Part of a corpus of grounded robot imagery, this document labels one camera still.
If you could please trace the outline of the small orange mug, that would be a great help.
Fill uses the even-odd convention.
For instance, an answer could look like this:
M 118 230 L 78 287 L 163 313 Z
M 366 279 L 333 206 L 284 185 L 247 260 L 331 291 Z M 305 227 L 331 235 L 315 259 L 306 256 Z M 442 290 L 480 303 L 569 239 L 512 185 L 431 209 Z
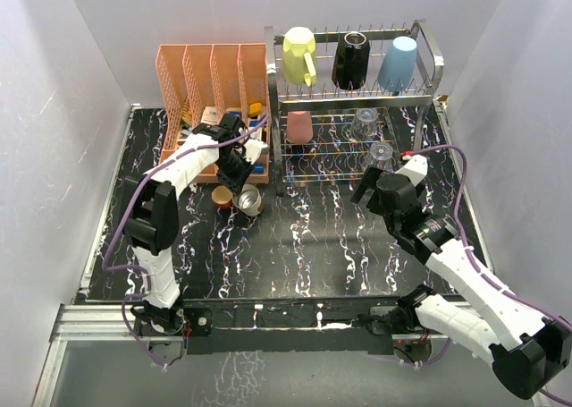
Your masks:
M 233 193 L 227 187 L 218 185 L 212 190 L 211 199 L 218 208 L 230 208 L 233 204 Z

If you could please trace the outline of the stainless steel cup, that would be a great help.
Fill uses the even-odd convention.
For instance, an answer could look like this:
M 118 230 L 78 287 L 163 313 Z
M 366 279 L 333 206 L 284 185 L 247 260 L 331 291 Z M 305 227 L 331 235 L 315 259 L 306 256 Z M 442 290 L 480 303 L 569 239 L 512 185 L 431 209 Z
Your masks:
M 257 216 L 262 210 L 262 197 L 258 189 L 244 190 L 236 198 L 235 206 L 247 216 Z

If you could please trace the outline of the clear ribbed glass cup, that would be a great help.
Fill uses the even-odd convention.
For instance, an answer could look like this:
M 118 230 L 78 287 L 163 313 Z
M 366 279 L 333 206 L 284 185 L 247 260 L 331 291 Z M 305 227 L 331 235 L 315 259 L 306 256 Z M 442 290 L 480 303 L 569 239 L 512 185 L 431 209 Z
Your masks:
M 350 133 L 356 140 L 372 140 L 378 127 L 379 115 L 375 108 L 359 108 L 350 125 Z

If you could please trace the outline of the pink plastic cup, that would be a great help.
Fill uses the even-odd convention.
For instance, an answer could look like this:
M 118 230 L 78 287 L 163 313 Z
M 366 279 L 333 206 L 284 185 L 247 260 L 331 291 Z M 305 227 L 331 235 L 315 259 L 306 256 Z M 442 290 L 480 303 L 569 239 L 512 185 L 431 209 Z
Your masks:
M 290 111 L 287 116 L 286 138 L 295 145 L 306 144 L 313 139 L 312 116 L 309 111 Z

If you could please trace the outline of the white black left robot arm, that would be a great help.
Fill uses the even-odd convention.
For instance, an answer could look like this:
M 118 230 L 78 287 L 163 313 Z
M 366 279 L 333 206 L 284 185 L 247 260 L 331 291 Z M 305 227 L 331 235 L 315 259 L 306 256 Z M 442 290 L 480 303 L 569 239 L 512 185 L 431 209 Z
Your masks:
M 258 159 L 268 151 L 259 132 L 265 121 L 248 128 L 238 116 L 224 114 L 218 124 L 200 123 L 163 163 L 125 180 L 122 234 L 142 269 L 144 289 L 142 310 L 132 312 L 155 330 L 173 335 L 184 326 L 172 263 L 180 195 L 210 165 L 218 168 L 221 185 L 233 195 L 242 192 Z

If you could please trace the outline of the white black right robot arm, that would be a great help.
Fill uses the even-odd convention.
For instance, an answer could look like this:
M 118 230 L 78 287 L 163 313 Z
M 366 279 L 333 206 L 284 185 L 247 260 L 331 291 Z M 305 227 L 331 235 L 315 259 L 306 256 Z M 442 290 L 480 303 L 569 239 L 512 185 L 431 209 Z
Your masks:
M 566 323 L 517 301 L 490 270 L 469 257 L 458 231 L 420 203 L 424 168 L 388 173 L 368 167 L 352 196 L 381 216 L 398 245 L 438 274 L 471 305 L 469 313 L 435 290 L 418 286 L 398 300 L 400 325 L 411 333 L 423 328 L 448 336 L 482 359 L 516 397 L 539 393 L 570 363 L 571 330 Z

